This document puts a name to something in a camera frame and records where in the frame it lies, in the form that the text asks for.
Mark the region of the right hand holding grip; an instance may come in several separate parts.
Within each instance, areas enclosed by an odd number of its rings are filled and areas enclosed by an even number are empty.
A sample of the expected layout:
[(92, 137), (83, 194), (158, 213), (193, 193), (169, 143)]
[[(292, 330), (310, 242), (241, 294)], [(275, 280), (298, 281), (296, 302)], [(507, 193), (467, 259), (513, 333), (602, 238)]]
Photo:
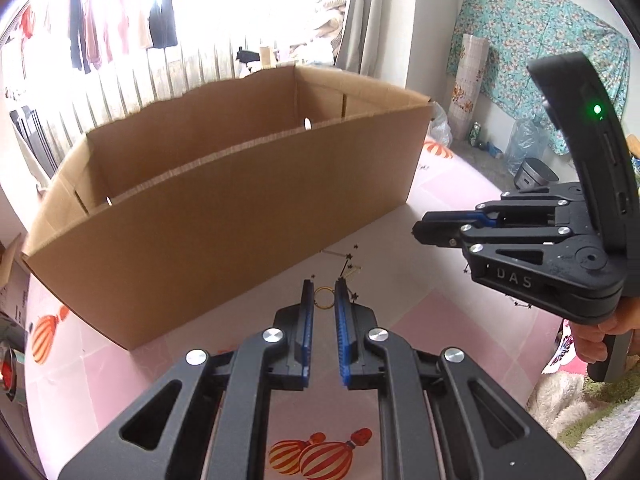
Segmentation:
[(580, 325), (570, 322), (570, 330), (574, 338), (576, 354), (582, 362), (588, 364), (603, 362), (608, 356), (604, 337), (631, 333), (632, 339), (628, 354), (639, 354), (640, 300), (622, 297), (613, 313), (607, 320), (598, 325)]

